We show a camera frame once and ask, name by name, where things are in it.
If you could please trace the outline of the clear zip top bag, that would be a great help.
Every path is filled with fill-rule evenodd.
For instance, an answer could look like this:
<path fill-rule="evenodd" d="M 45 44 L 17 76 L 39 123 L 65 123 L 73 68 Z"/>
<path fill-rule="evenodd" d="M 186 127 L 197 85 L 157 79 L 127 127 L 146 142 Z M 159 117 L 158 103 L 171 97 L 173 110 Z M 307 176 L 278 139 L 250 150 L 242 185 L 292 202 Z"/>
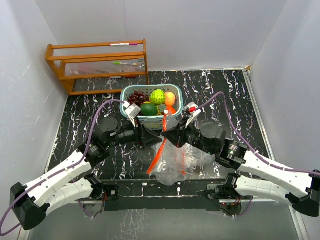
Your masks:
<path fill-rule="evenodd" d="M 146 173 L 154 175 L 156 180 L 165 186 L 190 179 L 197 167 L 204 167 L 215 160 L 214 155 L 188 143 L 177 148 L 163 136 L 160 138 L 162 142 L 152 147 L 154 158 Z"/>

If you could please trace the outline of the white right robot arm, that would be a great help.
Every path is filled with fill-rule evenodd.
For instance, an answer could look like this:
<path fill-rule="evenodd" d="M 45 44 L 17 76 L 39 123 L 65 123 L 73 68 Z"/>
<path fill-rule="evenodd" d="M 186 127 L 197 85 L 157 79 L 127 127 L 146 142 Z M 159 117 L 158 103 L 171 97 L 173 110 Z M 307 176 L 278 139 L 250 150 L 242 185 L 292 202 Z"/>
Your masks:
<path fill-rule="evenodd" d="M 215 162 L 229 173 L 223 185 L 207 186 L 210 199 L 226 200 L 259 197 L 291 206 L 309 216 L 320 215 L 320 172 L 296 172 L 278 162 L 253 153 L 235 140 L 226 137 L 225 130 L 214 123 L 196 129 L 192 124 L 178 124 L 162 133 L 175 147 L 185 144 L 214 156 Z"/>

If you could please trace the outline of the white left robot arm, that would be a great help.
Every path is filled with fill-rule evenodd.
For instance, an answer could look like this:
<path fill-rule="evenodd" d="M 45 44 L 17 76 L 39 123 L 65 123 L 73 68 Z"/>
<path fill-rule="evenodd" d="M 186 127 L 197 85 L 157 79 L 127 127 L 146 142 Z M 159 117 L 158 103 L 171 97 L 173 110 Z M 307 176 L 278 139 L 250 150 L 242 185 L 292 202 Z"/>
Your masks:
<path fill-rule="evenodd" d="M 134 144 L 148 149 L 162 142 L 160 135 L 140 123 L 138 118 L 118 126 L 113 117 L 103 119 L 85 143 L 46 174 L 10 189 L 10 204 L 24 230 L 38 226 L 54 210 L 80 199 L 98 200 L 116 188 L 104 189 L 93 169 L 119 145 Z"/>

